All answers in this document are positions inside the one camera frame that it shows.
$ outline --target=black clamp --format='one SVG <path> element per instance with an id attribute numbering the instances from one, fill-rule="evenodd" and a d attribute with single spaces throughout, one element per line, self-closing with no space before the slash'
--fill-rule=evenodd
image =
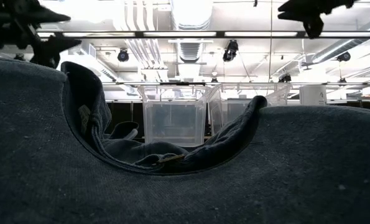
<path id="1" fill-rule="evenodd" d="M 16 45 L 26 49 L 31 45 L 34 56 L 32 63 L 57 68 L 59 53 L 81 43 L 81 40 L 50 36 L 41 41 L 36 30 L 44 22 L 69 21 L 70 17 L 57 14 L 40 5 L 38 0 L 0 0 L 0 49 L 5 45 Z"/>
<path id="2" fill-rule="evenodd" d="M 279 7 L 279 19 L 303 22 L 303 28 L 310 39 L 320 36 L 324 23 L 320 14 L 331 14 L 336 7 L 353 7 L 357 0 L 289 0 Z"/>

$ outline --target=spotlight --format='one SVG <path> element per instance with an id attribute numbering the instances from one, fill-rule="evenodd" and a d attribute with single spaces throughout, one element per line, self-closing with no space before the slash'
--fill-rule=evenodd
<path id="1" fill-rule="evenodd" d="M 224 50 L 223 61 L 230 62 L 236 57 L 239 45 L 236 40 L 230 40 L 228 47 Z"/>
<path id="2" fill-rule="evenodd" d="M 351 60 L 351 54 L 349 54 L 349 52 L 345 52 L 345 53 L 341 54 L 340 56 L 338 56 L 336 59 L 339 62 L 347 62 L 347 61 Z"/>
<path id="3" fill-rule="evenodd" d="M 289 73 L 285 73 L 281 76 L 279 76 L 279 83 L 288 83 L 291 82 L 291 75 Z"/>
<path id="4" fill-rule="evenodd" d="M 117 59 L 120 62 L 126 62 L 129 59 L 127 49 L 120 49 L 120 53 L 118 53 Z"/>
<path id="5" fill-rule="evenodd" d="M 340 80 L 338 80 L 338 83 L 346 83 L 346 79 L 345 78 L 340 78 Z"/>

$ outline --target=ventilation duct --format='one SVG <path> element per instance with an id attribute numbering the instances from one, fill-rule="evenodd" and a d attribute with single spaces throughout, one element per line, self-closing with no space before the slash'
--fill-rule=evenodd
<path id="1" fill-rule="evenodd" d="M 212 15 L 212 0 L 170 0 L 175 30 L 208 30 Z M 179 58 L 195 63 L 201 57 L 203 44 L 179 43 Z"/>
<path id="2" fill-rule="evenodd" d="M 359 31 L 370 31 L 370 22 L 366 25 L 362 26 Z M 296 58 L 294 58 L 291 62 L 285 64 L 283 67 L 278 69 L 274 74 L 280 73 L 282 70 L 286 70 L 287 72 L 291 72 L 295 68 L 298 68 L 298 62 L 296 60 L 302 60 L 303 62 L 307 63 L 322 63 L 327 60 L 333 59 L 348 50 L 361 45 L 370 39 L 351 39 L 351 40 L 339 40 L 335 42 L 333 45 L 325 48 L 324 50 L 316 53 L 310 60 L 303 60 L 304 55 L 300 55 Z"/>
<path id="3" fill-rule="evenodd" d="M 362 26 L 359 30 L 370 31 L 370 22 L 366 25 Z M 321 52 L 315 54 L 312 58 L 313 63 L 322 63 L 329 59 L 335 58 L 348 50 L 361 45 L 370 39 L 352 39 L 352 40 L 340 40 L 337 41 L 335 44 L 327 47 L 326 49 L 322 50 Z"/>

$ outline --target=clear plastic bin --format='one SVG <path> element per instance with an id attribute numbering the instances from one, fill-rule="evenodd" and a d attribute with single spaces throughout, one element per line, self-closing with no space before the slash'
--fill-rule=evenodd
<path id="1" fill-rule="evenodd" d="M 268 106 L 287 105 L 288 83 L 222 83 L 212 89 L 208 108 L 212 134 L 233 121 L 247 108 L 254 96 L 265 96 Z"/>
<path id="2" fill-rule="evenodd" d="M 145 142 L 165 141 L 178 146 L 204 143 L 205 86 L 140 86 Z"/>

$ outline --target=white label tag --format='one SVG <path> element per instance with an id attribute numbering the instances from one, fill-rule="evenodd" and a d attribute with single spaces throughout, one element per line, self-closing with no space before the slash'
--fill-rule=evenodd
<path id="1" fill-rule="evenodd" d="M 86 133 L 86 126 L 88 124 L 88 120 L 90 118 L 91 111 L 86 105 L 80 106 L 78 112 L 81 116 L 81 133 Z"/>

